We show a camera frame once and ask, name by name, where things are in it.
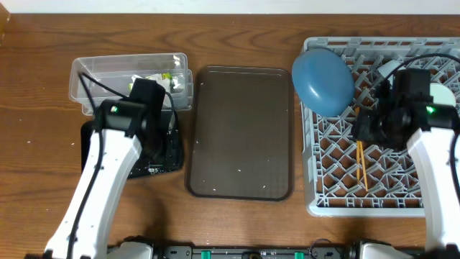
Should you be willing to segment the dark blue plate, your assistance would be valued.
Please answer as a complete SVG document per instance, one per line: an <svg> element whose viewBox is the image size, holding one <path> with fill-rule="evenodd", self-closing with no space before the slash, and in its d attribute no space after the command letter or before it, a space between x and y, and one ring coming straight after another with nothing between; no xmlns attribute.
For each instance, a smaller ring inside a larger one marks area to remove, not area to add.
<svg viewBox="0 0 460 259"><path fill-rule="evenodd" d="M334 52L317 48L300 54L292 66L300 100L323 117L337 117L354 97L351 70Z"/></svg>

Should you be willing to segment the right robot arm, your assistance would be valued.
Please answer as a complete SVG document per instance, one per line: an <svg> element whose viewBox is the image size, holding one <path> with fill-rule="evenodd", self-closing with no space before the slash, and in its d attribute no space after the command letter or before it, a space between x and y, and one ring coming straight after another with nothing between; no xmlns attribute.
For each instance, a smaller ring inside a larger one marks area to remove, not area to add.
<svg viewBox="0 0 460 259"><path fill-rule="evenodd" d="M407 150L423 200L423 258L459 257L459 115L456 107L427 102L361 109L352 128L356 140Z"/></svg>

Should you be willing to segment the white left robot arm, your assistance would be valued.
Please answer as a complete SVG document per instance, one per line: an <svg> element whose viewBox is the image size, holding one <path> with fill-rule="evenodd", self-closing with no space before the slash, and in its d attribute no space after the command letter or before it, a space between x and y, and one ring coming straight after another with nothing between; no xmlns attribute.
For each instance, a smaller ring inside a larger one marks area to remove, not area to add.
<svg viewBox="0 0 460 259"><path fill-rule="evenodd" d="M133 101L106 99L95 109L83 173L44 258L153 258L151 244L126 241L109 251L108 241L128 176L162 115L178 118L174 109Z"/></svg>

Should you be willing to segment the mint green bowl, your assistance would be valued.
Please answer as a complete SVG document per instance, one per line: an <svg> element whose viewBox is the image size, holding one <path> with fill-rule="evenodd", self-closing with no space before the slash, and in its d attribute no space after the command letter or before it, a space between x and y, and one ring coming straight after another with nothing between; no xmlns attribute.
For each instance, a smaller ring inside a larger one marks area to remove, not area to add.
<svg viewBox="0 0 460 259"><path fill-rule="evenodd" d="M441 83L430 84L430 95L433 97L434 104L456 106L456 97L453 92Z"/></svg>

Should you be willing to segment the white napkin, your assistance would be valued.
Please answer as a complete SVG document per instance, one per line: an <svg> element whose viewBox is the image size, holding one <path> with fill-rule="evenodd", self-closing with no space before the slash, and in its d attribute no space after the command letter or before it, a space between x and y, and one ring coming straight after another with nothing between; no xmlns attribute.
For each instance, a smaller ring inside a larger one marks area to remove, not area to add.
<svg viewBox="0 0 460 259"><path fill-rule="evenodd" d="M155 81L156 83L161 85L165 89L165 91L167 93L169 93L171 95L180 94L185 90L184 80L180 76L173 76L172 75L172 80L170 80L170 79L163 80L162 79L162 73L156 73L156 74L152 74L150 76L133 75L132 76L132 82L129 84L129 90L130 91L132 91L132 89L134 88L134 82L138 78L143 78L143 79L148 79L148 80L151 80L151 81Z"/></svg>

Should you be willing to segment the light blue bowl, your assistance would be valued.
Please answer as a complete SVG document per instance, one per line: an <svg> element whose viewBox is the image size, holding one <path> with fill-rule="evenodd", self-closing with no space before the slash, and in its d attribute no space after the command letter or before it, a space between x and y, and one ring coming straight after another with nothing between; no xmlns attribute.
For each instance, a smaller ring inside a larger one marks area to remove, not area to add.
<svg viewBox="0 0 460 259"><path fill-rule="evenodd" d="M388 61L387 63L385 63L384 65L380 66L377 71L379 72L379 74L386 78L388 75L390 75L390 73L400 65L400 62L396 61L396 60L390 60ZM405 69L405 66L401 66L400 68L398 68L398 70L404 70ZM390 85L392 86L393 85L393 80L394 80L394 77L395 76L390 76L387 80L389 81Z"/></svg>

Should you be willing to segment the wooden chopstick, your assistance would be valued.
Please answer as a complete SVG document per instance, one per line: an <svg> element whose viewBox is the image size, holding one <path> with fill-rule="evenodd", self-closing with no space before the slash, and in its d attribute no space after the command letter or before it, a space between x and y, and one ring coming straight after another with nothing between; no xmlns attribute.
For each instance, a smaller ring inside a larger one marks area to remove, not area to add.
<svg viewBox="0 0 460 259"><path fill-rule="evenodd" d="M364 151L363 151L363 145L362 145L362 141L360 141L360 144L361 144L361 152L360 152L360 180L361 178L364 179L364 186L365 186L365 190L368 191L369 188L368 188L368 182L367 182L367 171L366 171L366 165L365 165L365 159L364 159Z"/></svg>
<svg viewBox="0 0 460 259"><path fill-rule="evenodd" d="M360 152L361 152L361 144L360 144L360 141L357 140L356 142L356 164L357 164L357 168L356 168L356 179L358 182L360 182Z"/></svg>

